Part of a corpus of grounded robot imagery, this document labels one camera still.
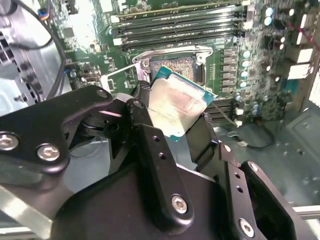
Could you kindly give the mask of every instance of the memory slot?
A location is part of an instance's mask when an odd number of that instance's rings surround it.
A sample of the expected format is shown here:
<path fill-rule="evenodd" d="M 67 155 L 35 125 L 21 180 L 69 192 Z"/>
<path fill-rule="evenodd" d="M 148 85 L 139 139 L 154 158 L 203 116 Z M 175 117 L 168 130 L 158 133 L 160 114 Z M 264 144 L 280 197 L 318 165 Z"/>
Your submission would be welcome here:
<path fill-rule="evenodd" d="M 206 37 L 217 37 L 220 33 L 226 32 L 233 32 L 238 30 L 237 26 L 232 24 L 226 24 L 216 26 L 214 28 L 208 28 L 206 30 L 194 30 L 194 31 L 187 31 L 169 35 L 155 35 L 147 38 L 139 38 L 139 39 L 130 39 L 130 38 L 115 38 L 113 39 L 114 45 L 141 45 L 141 44 L 156 44 L 156 43 L 163 43 L 166 44 L 168 42 L 176 42 L 176 41 L 183 41 L 183 40 L 193 40 L 193 39 L 202 39 Z"/>
<path fill-rule="evenodd" d="M 153 43 L 151 46 L 150 44 L 126 45 L 122 47 L 122 50 L 125 52 L 131 50 L 131 51 L 138 51 L 139 53 L 143 53 L 145 51 L 149 51 L 150 48 L 159 50 L 159 49 L 167 49 L 167 48 L 176 48 L 181 46 L 201 45 L 201 44 L 208 44 L 209 42 L 213 43 L 215 39 L 219 39 L 219 38 L 233 37 L 233 36 L 239 37 L 243 35 L 244 35 L 243 31 L 236 30 L 236 31 L 230 31 L 230 32 L 221 32 L 217 36 L 202 37 L 200 39 L 196 38 L 196 39 L 186 39 L 186 40 L 173 40 L 165 44 L 161 42 Z"/>
<path fill-rule="evenodd" d="M 216 32 L 214 34 L 210 34 L 207 36 L 195 36 L 195 37 L 184 37 L 184 38 L 173 38 L 173 39 L 168 39 L 166 41 L 160 40 L 157 42 L 137 42 L 136 44 L 125 44 L 119 47 L 122 47 L 123 51 L 129 51 L 129 50 L 139 50 L 141 49 L 163 49 L 167 48 L 168 45 L 170 45 L 170 48 L 173 47 L 179 47 L 179 46 L 187 46 L 187 45 L 194 45 L 194 44 L 200 44 L 200 43 L 208 43 L 208 41 L 213 41 L 214 39 L 219 39 L 219 38 L 225 38 L 225 37 L 231 37 L 231 36 L 240 36 L 243 35 L 243 32 L 234 29 L 234 30 L 229 30 L 229 31 L 222 31 L 222 32 Z"/>
<path fill-rule="evenodd" d="M 165 40 L 168 38 L 175 38 L 176 36 L 184 37 L 184 36 L 206 35 L 210 33 L 220 32 L 221 31 L 220 29 L 223 29 L 223 28 L 231 28 L 235 26 L 237 26 L 235 22 L 227 21 L 219 24 L 207 25 L 203 28 L 201 27 L 179 28 L 176 30 L 156 32 L 155 34 L 150 32 L 149 34 L 131 35 L 131 36 L 125 37 L 125 39 L 126 41 L 143 40 L 143 39 L 147 39 L 147 40 L 164 39 Z"/>
<path fill-rule="evenodd" d="M 133 19 L 144 19 L 149 17 L 161 17 L 165 15 L 169 15 L 172 13 L 189 13 L 193 11 L 202 11 L 202 10 L 208 10 L 208 9 L 216 9 L 219 7 L 226 7 L 231 5 L 247 5 L 243 4 L 242 0 L 219 0 L 217 2 L 211 2 L 206 4 L 196 4 L 196 5 L 183 5 L 179 7 L 173 7 L 173 8 L 167 8 L 167 9 L 159 9 L 159 10 L 151 10 L 151 11 L 143 11 L 143 12 L 135 12 L 135 13 L 126 13 L 126 14 L 120 14 L 116 15 L 114 17 L 117 18 L 119 22 L 125 22 L 130 21 Z"/>
<path fill-rule="evenodd" d="M 231 106 L 219 107 L 219 109 L 227 115 L 232 111 Z M 209 108 L 209 109 L 207 108 L 205 112 L 208 114 L 221 114 L 221 112 L 216 108 Z"/>
<path fill-rule="evenodd" d="M 244 21 L 244 18 L 234 17 L 234 15 L 230 16 L 220 16 L 213 19 L 208 20 L 199 20 L 199 21 L 190 21 L 190 22 L 182 22 L 180 24 L 169 24 L 163 26 L 155 26 L 155 27 L 145 27 L 135 30 L 125 30 L 118 31 L 114 35 L 117 38 L 123 37 L 136 37 L 136 36 L 152 36 L 158 34 L 174 34 L 184 31 L 194 31 L 194 30 L 205 30 L 208 26 L 219 25 L 223 23 L 235 22 L 239 23 Z"/>
<path fill-rule="evenodd" d="M 185 13 L 132 19 L 125 22 L 113 23 L 112 27 L 114 29 L 117 29 L 117 28 L 136 29 L 136 28 L 143 28 L 143 27 L 153 27 L 153 26 L 162 25 L 162 24 L 175 24 L 175 23 L 178 23 L 178 21 L 203 20 L 206 18 L 212 18 L 212 16 L 216 16 L 220 14 L 232 13 L 232 12 L 243 12 L 243 11 L 244 11 L 244 6 L 242 5 L 239 5 L 239 6 L 229 5 L 224 7 L 217 7 L 214 9 L 195 10 L 195 11 L 185 12 Z"/>

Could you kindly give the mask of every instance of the black metal bracket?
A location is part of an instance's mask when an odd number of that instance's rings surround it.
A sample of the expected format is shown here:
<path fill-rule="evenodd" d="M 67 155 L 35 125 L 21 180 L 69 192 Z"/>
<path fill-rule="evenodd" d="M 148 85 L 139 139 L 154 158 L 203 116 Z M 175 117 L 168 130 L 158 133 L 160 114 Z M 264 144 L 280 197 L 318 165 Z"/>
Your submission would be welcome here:
<path fill-rule="evenodd" d="M 274 236 L 290 240 L 315 239 L 307 223 L 297 215 L 258 165 L 246 161 L 240 168 L 245 173 L 250 196 L 256 208 L 256 221 L 268 239 Z"/>
<path fill-rule="evenodd" d="M 0 150 L 1 183 L 52 187 L 53 179 L 69 164 L 69 146 L 80 122 L 106 109 L 112 101 L 110 93 L 89 86 L 2 116 L 0 133 L 13 136 L 17 145 L 11 150 Z M 53 152 L 49 148 L 44 152 L 46 160 L 38 153 L 45 146 L 54 148 Z"/>
<path fill-rule="evenodd" d="M 147 99 L 131 99 L 130 96 L 127 100 L 114 99 L 102 88 L 88 86 L 0 117 L 0 134 L 13 137 L 13 141 L 3 142 L 0 150 L 0 183 L 50 191 L 68 166 L 70 149 L 90 141 L 93 136 L 108 137 L 117 161 L 113 170 L 118 170 L 107 177 L 108 189 L 120 179 L 126 179 L 127 184 L 126 173 L 134 169 L 134 175 L 137 174 L 137 179 L 143 183 L 139 188 L 141 196 L 151 203 L 148 213 L 157 231 L 183 235 L 192 227 L 201 229 L 202 225 L 193 224 L 195 216 L 201 212 L 201 204 L 197 204 L 195 212 L 197 196 L 193 195 L 191 200 L 193 192 L 188 192 L 184 186 L 185 181 L 195 179 L 195 175 L 189 173 L 192 177 L 181 177 L 186 173 L 178 170 L 162 131 L 153 127 L 144 104 Z M 208 184 L 205 178 L 202 181 L 207 184 L 205 194 L 214 189 L 215 204 L 218 201 L 215 213 L 219 218 L 219 236 L 228 240 L 275 239 L 269 235 L 271 232 L 281 240 L 314 239 L 262 170 L 254 165 L 256 170 L 251 162 L 240 166 L 233 151 L 218 141 L 205 114 L 187 132 L 187 140 L 199 172 L 214 177 L 215 182 L 210 179 Z M 41 152 L 41 155 L 39 149 L 49 145 L 55 152 Z M 266 219 L 274 222 L 275 217 L 281 220 L 280 224 L 266 223 Z"/>
<path fill-rule="evenodd" d="M 190 227 L 195 213 L 165 136 L 153 127 L 148 109 L 141 101 L 130 99 L 126 107 L 132 127 L 129 141 L 138 151 L 146 179 L 152 182 L 149 197 L 157 205 L 152 211 L 153 218 L 163 231 L 180 234 Z"/>

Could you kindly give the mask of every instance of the screw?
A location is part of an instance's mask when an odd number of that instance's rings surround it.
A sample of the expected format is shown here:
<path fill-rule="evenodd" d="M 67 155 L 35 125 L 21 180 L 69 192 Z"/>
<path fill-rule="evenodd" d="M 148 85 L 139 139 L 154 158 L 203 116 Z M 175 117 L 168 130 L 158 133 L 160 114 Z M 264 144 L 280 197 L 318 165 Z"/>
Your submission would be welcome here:
<path fill-rule="evenodd" d="M 257 165 L 255 165 L 255 164 L 253 164 L 253 163 L 251 163 L 250 164 L 250 167 L 253 169 L 253 171 L 255 171 L 255 172 L 258 172 L 259 171 L 259 168 L 257 167 Z"/>
<path fill-rule="evenodd" d="M 47 144 L 39 147 L 37 155 L 42 160 L 54 161 L 60 156 L 60 151 L 56 146 Z"/>
<path fill-rule="evenodd" d="M 11 134 L 0 134 L 0 150 L 10 151 L 19 145 L 19 140 Z"/>
<path fill-rule="evenodd" d="M 227 146 L 227 145 L 223 145 L 224 146 L 224 149 L 227 151 L 227 152 L 231 152 L 231 148 L 229 147 L 229 146 Z"/>
<path fill-rule="evenodd" d="M 134 101 L 133 104 L 136 105 L 138 108 L 141 108 L 141 109 L 144 108 L 144 106 L 142 105 L 142 103 L 139 102 L 139 101 Z"/>
<path fill-rule="evenodd" d="M 269 100 L 269 96 L 268 95 L 263 96 L 262 101 L 267 102 L 268 100 Z"/>
<path fill-rule="evenodd" d="M 241 230 L 244 232 L 245 235 L 247 235 L 249 238 L 253 238 L 255 235 L 255 231 L 252 228 L 252 226 L 243 218 L 239 219 L 239 226 Z"/>
<path fill-rule="evenodd" d="M 145 68 L 149 67 L 149 62 L 148 61 L 143 61 L 142 62 L 142 66 L 144 66 Z"/>
<path fill-rule="evenodd" d="M 96 93 L 102 97 L 102 98 L 107 98 L 108 97 L 108 94 L 106 93 L 106 91 L 103 91 L 103 90 L 97 90 Z"/>
<path fill-rule="evenodd" d="M 173 196 L 171 203 L 173 208 L 180 214 L 185 214 L 188 210 L 186 201 L 180 196 Z"/>

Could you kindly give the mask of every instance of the green circuit board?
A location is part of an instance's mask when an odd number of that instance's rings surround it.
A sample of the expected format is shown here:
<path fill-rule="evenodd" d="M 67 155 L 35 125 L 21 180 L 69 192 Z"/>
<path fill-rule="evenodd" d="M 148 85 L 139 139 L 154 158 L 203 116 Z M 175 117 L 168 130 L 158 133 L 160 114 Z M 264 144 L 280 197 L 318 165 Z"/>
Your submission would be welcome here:
<path fill-rule="evenodd" d="M 216 102 L 226 101 L 221 108 L 230 115 L 231 100 L 240 99 L 244 121 L 259 114 L 283 118 L 281 96 L 290 99 L 295 91 L 286 88 L 285 77 L 277 80 L 285 50 L 273 39 L 283 36 L 289 45 L 292 32 L 266 25 L 270 8 L 272 21 L 289 20 L 277 9 L 295 8 L 293 0 L 53 0 L 52 5 L 51 26 L 64 46 L 73 89 L 98 85 L 114 95 L 128 94 L 164 65 L 212 92 Z M 187 51 L 190 46 L 211 52 Z M 120 71 L 138 59 L 139 67 Z M 120 72 L 104 81 L 115 71 Z"/>

